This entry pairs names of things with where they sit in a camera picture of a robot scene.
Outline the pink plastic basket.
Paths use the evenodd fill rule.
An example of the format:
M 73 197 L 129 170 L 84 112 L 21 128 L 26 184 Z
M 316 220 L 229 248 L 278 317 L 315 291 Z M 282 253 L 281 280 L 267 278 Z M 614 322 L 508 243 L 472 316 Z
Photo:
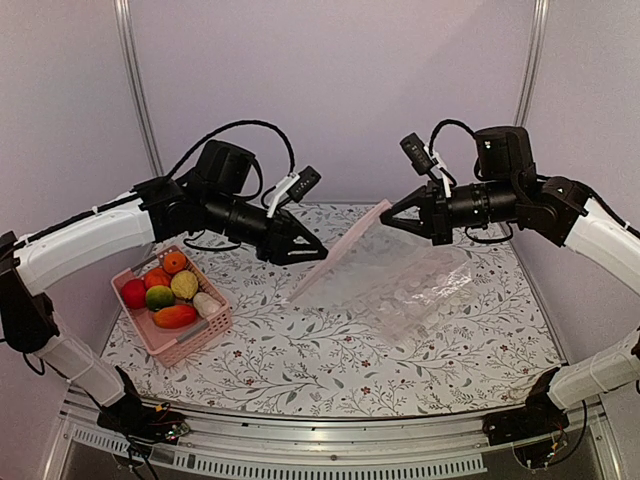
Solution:
M 231 328 L 231 304 L 195 262 L 171 245 L 111 286 L 147 353 L 171 367 Z

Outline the aluminium frame post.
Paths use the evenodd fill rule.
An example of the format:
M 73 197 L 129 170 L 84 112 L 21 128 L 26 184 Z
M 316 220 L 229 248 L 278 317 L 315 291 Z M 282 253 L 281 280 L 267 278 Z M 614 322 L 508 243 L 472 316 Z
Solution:
M 164 174 L 164 169 L 144 91 L 130 2 L 127 0 L 114 0 L 113 5 L 124 68 L 143 147 L 151 173 L 154 176 L 161 176 Z
M 544 50 L 549 10 L 549 0 L 534 1 L 524 74 L 514 117 L 516 126 L 524 127 L 531 111 Z

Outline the front aluminium rail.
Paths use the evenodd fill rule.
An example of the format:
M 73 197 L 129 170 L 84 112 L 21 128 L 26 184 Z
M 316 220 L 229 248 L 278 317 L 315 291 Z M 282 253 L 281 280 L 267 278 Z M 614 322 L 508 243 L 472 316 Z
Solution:
M 543 437 L 492 445 L 482 412 L 398 418 L 276 416 L 175 404 L 190 432 L 146 458 L 97 425 L 77 389 L 61 407 L 48 479 L 620 479 L 597 400 L 572 410 L 556 460 L 534 468 Z

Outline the white garlic toy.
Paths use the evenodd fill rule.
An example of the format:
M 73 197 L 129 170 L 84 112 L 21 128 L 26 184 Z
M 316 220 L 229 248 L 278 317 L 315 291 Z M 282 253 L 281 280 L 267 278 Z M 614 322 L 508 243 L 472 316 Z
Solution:
M 202 318 L 208 318 L 216 314 L 222 307 L 222 304 L 205 292 L 198 292 L 192 299 L 193 307 L 198 315 Z

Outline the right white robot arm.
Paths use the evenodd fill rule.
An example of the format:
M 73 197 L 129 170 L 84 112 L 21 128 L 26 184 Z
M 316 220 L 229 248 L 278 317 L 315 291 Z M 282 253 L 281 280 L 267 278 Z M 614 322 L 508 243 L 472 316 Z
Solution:
M 382 224 L 448 245 L 453 231 L 505 223 L 531 230 L 558 247 L 590 259 L 633 292 L 639 290 L 639 232 L 591 187 L 536 171 L 528 132 L 518 126 L 470 130 L 477 149 L 475 182 L 458 184 L 444 170 L 432 141 L 416 134 L 400 143 L 428 182 L 381 214 Z M 639 380 L 639 333 L 591 357 L 543 373 L 522 407 L 490 414 L 483 432 L 499 445 L 544 435 L 568 425 L 567 410 L 591 396 Z

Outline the floral tablecloth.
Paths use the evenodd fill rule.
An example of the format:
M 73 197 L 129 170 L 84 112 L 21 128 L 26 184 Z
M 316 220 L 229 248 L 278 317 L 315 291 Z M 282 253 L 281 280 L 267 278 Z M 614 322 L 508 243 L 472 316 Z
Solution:
M 513 248 L 456 234 L 446 246 L 379 226 L 370 251 L 425 253 L 428 284 L 455 264 L 459 292 L 429 308 L 426 327 L 387 334 L 357 304 L 288 302 L 307 266 L 276 267 L 248 247 L 199 234 L 189 254 L 230 301 L 232 326 L 166 367 L 120 317 L 103 356 L 146 397 L 248 412 L 320 417 L 436 415 L 521 404 L 560 365 L 558 349 Z

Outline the orange green papaya toy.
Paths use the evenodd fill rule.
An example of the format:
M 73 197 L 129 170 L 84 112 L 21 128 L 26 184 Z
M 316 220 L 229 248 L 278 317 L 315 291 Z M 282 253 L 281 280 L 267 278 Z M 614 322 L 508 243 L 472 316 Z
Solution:
M 179 251 L 172 251 L 163 257 L 163 269 L 169 275 L 175 275 L 184 270 L 187 264 L 186 256 Z

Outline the orange red mango toy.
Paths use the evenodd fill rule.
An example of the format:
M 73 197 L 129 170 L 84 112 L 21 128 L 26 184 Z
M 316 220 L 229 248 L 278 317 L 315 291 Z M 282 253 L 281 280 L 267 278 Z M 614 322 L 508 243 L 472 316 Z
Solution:
M 193 324 L 198 317 L 196 309 L 188 304 L 164 308 L 153 314 L 154 324 L 163 329 L 179 329 Z

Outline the right aluminium frame post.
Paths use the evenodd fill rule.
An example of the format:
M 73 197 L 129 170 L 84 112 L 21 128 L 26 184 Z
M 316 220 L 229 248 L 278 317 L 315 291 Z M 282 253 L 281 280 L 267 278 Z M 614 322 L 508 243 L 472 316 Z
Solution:
M 514 117 L 516 126 L 524 127 L 531 111 L 544 50 L 549 10 L 549 0 L 534 1 L 524 74 Z

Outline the red apple toy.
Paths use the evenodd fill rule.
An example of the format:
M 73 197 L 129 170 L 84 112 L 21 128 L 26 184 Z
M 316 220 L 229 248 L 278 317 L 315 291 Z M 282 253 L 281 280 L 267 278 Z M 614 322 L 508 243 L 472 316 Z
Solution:
M 120 295 L 125 305 L 130 309 L 141 309 L 146 307 L 146 287 L 143 280 L 135 278 L 126 282 Z

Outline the clear zip top bag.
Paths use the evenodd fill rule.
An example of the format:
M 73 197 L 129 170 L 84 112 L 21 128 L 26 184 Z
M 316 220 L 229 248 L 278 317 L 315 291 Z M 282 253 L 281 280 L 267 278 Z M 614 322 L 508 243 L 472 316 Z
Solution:
M 287 298 L 300 308 L 362 313 L 388 345 L 409 348 L 476 296 L 471 260 L 461 250 L 433 247 L 384 225 L 383 200 L 368 210 Z

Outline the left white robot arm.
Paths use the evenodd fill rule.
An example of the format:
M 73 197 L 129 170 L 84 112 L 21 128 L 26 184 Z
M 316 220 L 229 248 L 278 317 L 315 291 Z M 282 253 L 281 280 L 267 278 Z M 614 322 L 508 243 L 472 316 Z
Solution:
M 328 251 L 290 212 L 320 180 L 310 166 L 275 187 L 268 208 L 241 194 L 251 152 L 210 140 L 196 165 L 177 180 L 156 177 L 70 224 L 31 237 L 1 237 L 1 325 L 7 345 L 33 354 L 81 387 L 100 409 L 99 426 L 139 439 L 160 440 L 169 421 L 143 404 L 132 381 L 77 337 L 62 332 L 45 291 L 59 280 L 122 251 L 159 243 L 184 232 L 208 230 L 254 247 L 259 260 L 286 266 L 319 261 Z

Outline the left aluminium frame post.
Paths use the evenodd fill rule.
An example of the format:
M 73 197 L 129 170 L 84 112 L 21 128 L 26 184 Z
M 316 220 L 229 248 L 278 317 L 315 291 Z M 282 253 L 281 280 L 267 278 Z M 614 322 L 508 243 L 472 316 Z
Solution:
M 161 176 L 164 174 L 164 169 L 144 91 L 130 2 L 127 0 L 114 0 L 113 5 L 124 68 L 143 147 L 151 173 L 154 176 Z

